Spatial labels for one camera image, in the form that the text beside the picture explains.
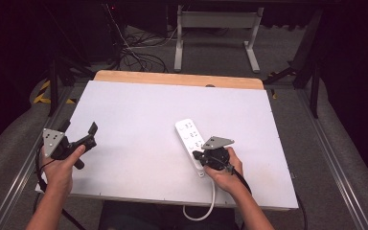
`gray floor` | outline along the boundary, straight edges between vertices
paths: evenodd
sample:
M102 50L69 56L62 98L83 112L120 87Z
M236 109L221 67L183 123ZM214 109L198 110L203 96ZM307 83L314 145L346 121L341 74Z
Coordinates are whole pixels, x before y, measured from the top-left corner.
M300 29L289 32L287 29L261 27L254 48L261 73L253 74L242 47L242 42L247 39L249 31L230 30L223 36L201 31L190 32L184 39L181 73L264 80L268 73L288 67L287 60L293 58L303 33L304 30ZM174 41L170 41L162 47L135 51L157 55L166 62L172 72L174 47ZM160 70L154 66L151 71ZM267 90L267 96L273 109L289 170L296 175L293 184L306 208L309 229L368 229L366 222L363 227L357 227L352 209L347 205L350 201L341 193L345 187L341 187L338 180L335 180L337 175L333 173L327 160L327 151L322 145L323 139L318 135L311 115L305 108L305 95L310 89L294 90L290 86L292 79L293 77L288 77L268 87L275 89L277 99L273 99L270 90ZM78 98L84 86L83 81L78 82L70 98ZM31 100L39 87L40 85L37 85L31 94ZM57 123L71 117L75 107L74 104L66 104L58 114ZM0 136L0 205L46 123L48 109L49 105L45 103L34 104ZM368 170L329 105L326 88L322 83L318 114L319 119L315 122L322 126L335 159L348 179L349 183L345 181L345 184L351 186L357 203L368 220ZM32 215L35 184L36 179L32 174L22 185L23 192L3 228L25 228ZM70 197L65 207L87 229L98 227L101 208L101 200L81 197ZM276 229L303 228L301 209L265 212ZM62 219L59 229L75 229L75 227L66 219Z

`hand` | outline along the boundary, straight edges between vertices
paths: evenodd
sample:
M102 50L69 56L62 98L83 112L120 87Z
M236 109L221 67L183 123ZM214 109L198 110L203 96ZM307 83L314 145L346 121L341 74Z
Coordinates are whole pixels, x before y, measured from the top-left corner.
M242 161L238 158L231 147L226 149L229 152L229 163L235 167L235 170L238 171L238 173L243 175ZM239 186L243 187L243 184L238 177L227 170L216 171L208 166L204 166L204 170L218 184L218 186L222 188L222 190L229 194L233 194Z
M84 152L85 146L81 145L65 160L55 160L50 163L53 159L44 156L43 148L41 165L43 166L50 163L43 168L47 177L47 190L55 190L57 193L65 195L70 194L71 189L73 188L73 166Z

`power strip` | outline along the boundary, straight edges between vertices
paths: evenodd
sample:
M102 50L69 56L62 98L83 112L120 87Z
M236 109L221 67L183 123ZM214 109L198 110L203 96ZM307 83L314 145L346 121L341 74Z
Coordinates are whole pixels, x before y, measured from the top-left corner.
M205 171L202 167L199 160L196 160L193 156L193 151L203 151L201 148L204 145L204 140L201 137L198 129L196 129L196 125L194 124L193 120L191 119L184 119L175 123L175 131L177 132L178 136L181 139L181 143L184 146L184 149L187 151L187 155L190 157L192 165L196 173L199 176L204 176Z

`yellow and black tape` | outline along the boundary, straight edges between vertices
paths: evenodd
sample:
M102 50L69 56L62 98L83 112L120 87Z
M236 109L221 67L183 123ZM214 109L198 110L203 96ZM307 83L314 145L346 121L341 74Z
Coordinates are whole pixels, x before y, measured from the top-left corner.
M44 93L49 88L49 86L50 86L50 80L46 79L43 85L41 85L40 91L38 91L37 97L35 97L33 101L34 104L38 104L38 103L50 104L52 102L50 99L43 98ZM66 104L76 104L77 101L78 99L67 99Z

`person's lap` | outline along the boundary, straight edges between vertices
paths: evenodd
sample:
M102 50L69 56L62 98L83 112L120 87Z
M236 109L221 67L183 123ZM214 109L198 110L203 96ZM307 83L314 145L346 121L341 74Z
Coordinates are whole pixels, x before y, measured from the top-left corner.
M192 218L200 218L209 208L186 207ZM208 218L192 221L184 217L182 206L151 203L105 201L101 213L100 230L234 230L235 212L228 208L214 208Z

